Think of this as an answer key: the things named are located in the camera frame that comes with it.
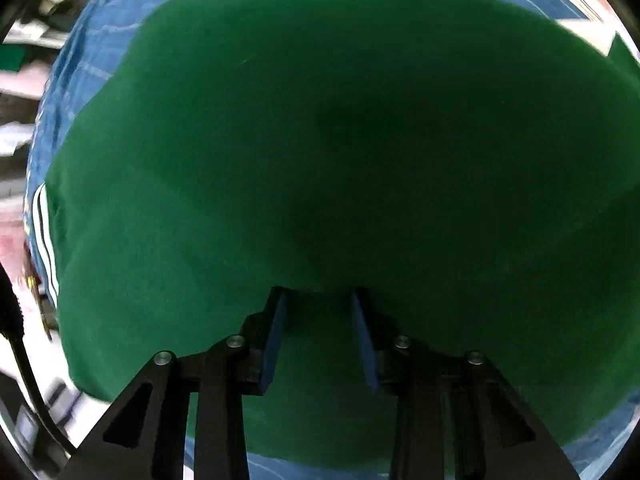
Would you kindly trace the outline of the green white varsity jacket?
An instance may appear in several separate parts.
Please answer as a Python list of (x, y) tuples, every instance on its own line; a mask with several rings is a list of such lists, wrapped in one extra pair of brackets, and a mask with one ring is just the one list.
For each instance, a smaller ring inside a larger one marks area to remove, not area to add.
[(250, 452), (305, 477), (390, 461), (350, 288), (486, 353), (561, 444), (639, 387), (638, 63), (510, 3), (170, 0), (39, 200), (70, 378), (100, 400), (302, 296), (244, 413)]

